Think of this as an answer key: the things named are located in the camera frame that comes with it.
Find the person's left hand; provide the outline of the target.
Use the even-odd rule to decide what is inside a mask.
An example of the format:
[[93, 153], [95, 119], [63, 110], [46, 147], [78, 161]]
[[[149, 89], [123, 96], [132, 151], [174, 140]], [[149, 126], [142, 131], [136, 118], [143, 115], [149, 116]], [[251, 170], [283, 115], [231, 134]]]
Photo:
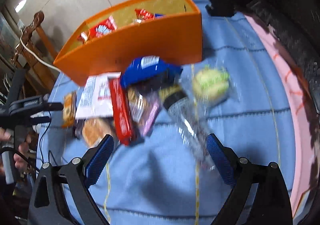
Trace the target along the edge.
[[[11, 138], [11, 134], [3, 128], [0, 128], [0, 133], [1, 133], [1, 141], [6, 142]], [[26, 156], [29, 151], [30, 143], [31, 143], [31, 136], [28, 134], [25, 138], [25, 141], [19, 145], [18, 151], [24, 156]], [[15, 161], [15, 167], [19, 171], [25, 171], [27, 169], [28, 163], [20, 155], [15, 153], [14, 161]]]

